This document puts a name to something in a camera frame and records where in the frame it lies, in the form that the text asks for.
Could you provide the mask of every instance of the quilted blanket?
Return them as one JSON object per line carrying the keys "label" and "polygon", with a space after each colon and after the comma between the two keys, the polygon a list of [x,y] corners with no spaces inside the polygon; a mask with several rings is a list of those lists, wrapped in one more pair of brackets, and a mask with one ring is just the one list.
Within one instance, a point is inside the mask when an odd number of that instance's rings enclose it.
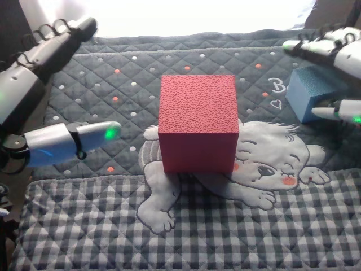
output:
{"label": "quilted blanket", "polygon": [[[360,270],[361,132],[298,122],[285,94],[309,63],[280,47],[298,33],[82,45],[54,78],[45,124],[110,119],[121,138],[33,172],[10,269]],[[236,77],[234,171],[165,174],[161,76],[212,74]]]}

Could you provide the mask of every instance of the orange cheek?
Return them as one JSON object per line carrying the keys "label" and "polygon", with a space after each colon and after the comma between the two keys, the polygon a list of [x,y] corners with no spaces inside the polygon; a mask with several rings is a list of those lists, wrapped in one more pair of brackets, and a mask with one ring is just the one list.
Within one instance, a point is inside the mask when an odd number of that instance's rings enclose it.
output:
{"label": "orange cheek", "polygon": [[233,165],[233,171],[237,171],[239,169],[239,165],[237,163],[235,163]]}
{"label": "orange cheek", "polygon": [[285,185],[295,185],[296,184],[296,179],[293,177],[286,177],[285,179],[283,179],[283,183]]}

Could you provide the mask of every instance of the red cube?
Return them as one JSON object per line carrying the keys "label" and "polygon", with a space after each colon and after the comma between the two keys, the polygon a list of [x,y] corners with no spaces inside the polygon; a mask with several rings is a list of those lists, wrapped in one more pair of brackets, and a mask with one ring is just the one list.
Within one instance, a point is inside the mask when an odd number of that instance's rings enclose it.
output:
{"label": "red cube", "polygon": [[233,75],[164,75],[159,143],[165,172],[232,172],[239,135]]}

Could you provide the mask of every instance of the gray quilted fabric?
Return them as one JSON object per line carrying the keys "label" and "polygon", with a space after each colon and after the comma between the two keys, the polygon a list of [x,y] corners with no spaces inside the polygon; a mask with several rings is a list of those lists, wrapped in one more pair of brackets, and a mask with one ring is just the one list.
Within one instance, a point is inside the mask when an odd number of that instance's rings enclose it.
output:
{"label": "gray quilted fabric", "polygon": [[285,99],[292,69],[309,65],[280,45],[297,32],[95,38],[53,82],[45,124],[110,119],[121,139],[83,160],[36,169],[12,270],[309,269],[360,267],[360,131],[329,121],[300,125],[320,145],[331,182],[278,191],[265,211],[211,194],[181,176],[176,226],[153,234],[137,217],[149,196],[138,164],[157,125],[162,75],[236,76],[239,119],[299,124]]}

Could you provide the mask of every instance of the plaid fabric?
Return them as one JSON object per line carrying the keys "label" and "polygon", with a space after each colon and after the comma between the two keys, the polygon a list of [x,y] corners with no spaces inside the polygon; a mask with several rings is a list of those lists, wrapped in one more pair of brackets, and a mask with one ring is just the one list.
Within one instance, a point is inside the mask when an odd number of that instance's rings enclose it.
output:
{"label": "plaid fabric", "polygon": [[142,176],[36,181],[28,187],[11,270],[360,270],[361,170],[325,186],[276,193],[251,209],[182,178],[175,229],[155,235],[136,216]]}

